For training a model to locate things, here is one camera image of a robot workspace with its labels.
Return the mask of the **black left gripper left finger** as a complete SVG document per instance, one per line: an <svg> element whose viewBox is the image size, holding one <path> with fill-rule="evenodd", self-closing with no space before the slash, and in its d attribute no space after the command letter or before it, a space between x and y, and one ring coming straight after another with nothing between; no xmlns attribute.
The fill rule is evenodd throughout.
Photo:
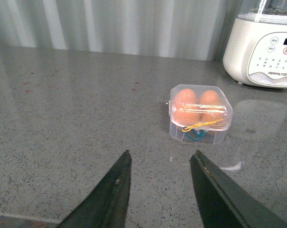
<svg viewBox="0 0 287 228"><path fill-rule="evenodd" d="M132 158L124 151L92 192L58 228L125 227L131 186Z"/></svg>

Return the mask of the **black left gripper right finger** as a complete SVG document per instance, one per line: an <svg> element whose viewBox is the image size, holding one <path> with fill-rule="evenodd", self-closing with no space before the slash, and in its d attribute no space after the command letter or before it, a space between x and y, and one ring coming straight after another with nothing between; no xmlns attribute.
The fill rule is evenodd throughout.
<svg viewBox="0 0 287 228"><path fill-rule="evenodd" d="M190 159L192 182L206 228L287 228L200 150Z"/></svg>

